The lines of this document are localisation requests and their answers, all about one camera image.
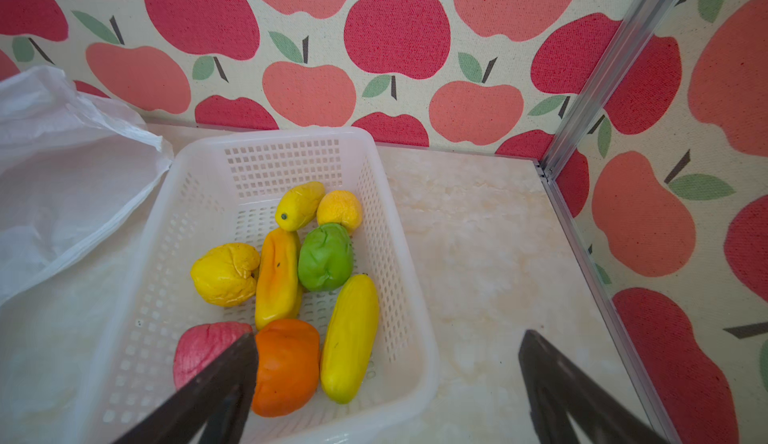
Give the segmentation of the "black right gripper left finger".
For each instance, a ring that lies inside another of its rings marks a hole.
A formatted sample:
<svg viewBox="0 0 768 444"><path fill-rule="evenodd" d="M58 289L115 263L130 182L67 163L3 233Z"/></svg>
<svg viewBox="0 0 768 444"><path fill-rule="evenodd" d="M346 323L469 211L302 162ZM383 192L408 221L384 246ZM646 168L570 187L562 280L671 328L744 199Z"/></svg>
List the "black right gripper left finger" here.
<svg viewBox="0 0 768 444"><path fill-rule="evenodd" d="M256 385L259 354L245 334L119 443L238 443Z"/></svg>

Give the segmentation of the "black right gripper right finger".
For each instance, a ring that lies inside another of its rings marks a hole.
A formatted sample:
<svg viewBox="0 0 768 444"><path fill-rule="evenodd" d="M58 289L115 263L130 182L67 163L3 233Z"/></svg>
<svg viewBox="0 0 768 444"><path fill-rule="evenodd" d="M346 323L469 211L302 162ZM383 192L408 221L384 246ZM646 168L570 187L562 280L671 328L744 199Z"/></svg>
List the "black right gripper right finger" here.
<svg viewBox="0 0 768 444"><path fill-rule="evenodd" d="M537 331L525 332L519 362L540 442L577 443L574 424L593 443L665 441Z"/></svg>

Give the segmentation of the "red toy apple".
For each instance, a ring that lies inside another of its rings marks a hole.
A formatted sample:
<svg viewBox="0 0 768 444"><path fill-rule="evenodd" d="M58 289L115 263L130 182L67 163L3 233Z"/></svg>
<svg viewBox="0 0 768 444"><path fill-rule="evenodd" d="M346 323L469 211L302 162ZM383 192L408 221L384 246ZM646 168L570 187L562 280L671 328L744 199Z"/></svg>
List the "red toy apple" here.
<svg viewBox="0 0 768 444"><path fill-rule="evenodd" d="M248 324L220 322L188 329L180 338L173 361L173 381L180 390L241 336L252 332Z"/></svg>

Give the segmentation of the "orange toy fruit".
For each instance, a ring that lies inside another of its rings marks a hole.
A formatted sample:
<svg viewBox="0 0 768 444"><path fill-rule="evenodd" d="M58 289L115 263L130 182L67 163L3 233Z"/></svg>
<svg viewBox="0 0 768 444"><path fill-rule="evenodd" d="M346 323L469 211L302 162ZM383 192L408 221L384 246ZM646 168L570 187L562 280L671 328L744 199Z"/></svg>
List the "orange toy fruit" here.
<svg viewBox="0 0 768 444"><path fill-rule="evenodd" d="M255 336L258 369L251 410L265 418L291 414L315 394L320 374L320 336L298 319L269 323Z"/></svg>

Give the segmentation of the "yellow toy pear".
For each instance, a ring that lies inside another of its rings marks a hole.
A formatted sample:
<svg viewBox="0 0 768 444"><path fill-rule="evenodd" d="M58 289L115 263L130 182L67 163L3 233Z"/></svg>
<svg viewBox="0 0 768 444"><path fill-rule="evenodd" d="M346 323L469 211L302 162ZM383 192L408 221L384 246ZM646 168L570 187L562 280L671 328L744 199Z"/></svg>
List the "yellow toy pear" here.
<svg viewBox="0 0 768 444"><path fill-rule="evenodd" d="M190 270L190 277L205 302L219 307L234 307L255 296L255 273L260 263L261 257L253 246L225 244L198 259Z"/></svg>

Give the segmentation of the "yellow toy lemon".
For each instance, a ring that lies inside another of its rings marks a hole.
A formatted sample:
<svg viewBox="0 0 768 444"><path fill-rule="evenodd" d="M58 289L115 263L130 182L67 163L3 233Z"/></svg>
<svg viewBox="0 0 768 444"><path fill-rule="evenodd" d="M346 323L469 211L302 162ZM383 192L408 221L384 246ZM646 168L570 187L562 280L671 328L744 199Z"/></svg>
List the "yellow toy lemon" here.
<svg viewBox="0 0 768 444"><path fill-rule="evenodd" d="M374 281L352 276L337 296L325 337L320 382L337 404L357 395L366 375L379 324L379 300Z"/></svg>

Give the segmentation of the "green toy fruit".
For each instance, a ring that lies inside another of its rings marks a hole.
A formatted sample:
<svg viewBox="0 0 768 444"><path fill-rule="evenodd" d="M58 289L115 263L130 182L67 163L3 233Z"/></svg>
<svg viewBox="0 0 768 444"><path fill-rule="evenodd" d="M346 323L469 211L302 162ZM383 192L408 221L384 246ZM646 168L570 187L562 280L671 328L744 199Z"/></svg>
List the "green toy fruit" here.
<svg viewBox="0 0 768 444"><path fill-rule="evenodd" d="M347 230L327 223L305 238L298 261L298 278L309 292L331 292L352 275L354 250Z"/></svg>

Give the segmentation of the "small yellow toy banana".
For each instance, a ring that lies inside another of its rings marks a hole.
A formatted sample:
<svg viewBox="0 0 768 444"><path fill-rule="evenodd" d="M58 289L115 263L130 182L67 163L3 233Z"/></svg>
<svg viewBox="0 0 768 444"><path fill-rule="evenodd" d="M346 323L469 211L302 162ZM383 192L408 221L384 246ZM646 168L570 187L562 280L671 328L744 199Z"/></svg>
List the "small yellow toy banana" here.
<svg viewBox="0 0 768 444"><path fill-rule="evenodd" d="M307 226L315 218L325 194L325 186L320 182L309 182L288 191L276 209L278 226L287 232L296 232Z"/></svg>

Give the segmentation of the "white plastic bag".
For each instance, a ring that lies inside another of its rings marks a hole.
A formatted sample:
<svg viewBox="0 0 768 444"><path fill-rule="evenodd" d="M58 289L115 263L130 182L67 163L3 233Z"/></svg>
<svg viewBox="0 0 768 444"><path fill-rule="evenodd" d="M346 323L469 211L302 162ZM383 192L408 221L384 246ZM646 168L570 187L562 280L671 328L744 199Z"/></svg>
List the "white plastic bag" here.
<svg viewBox="0 0 768 444"><path fill-rule="evenodd" d="M121 102L34 67L1 83L1 300L71 267L169 170L172 146Z"/></svg>

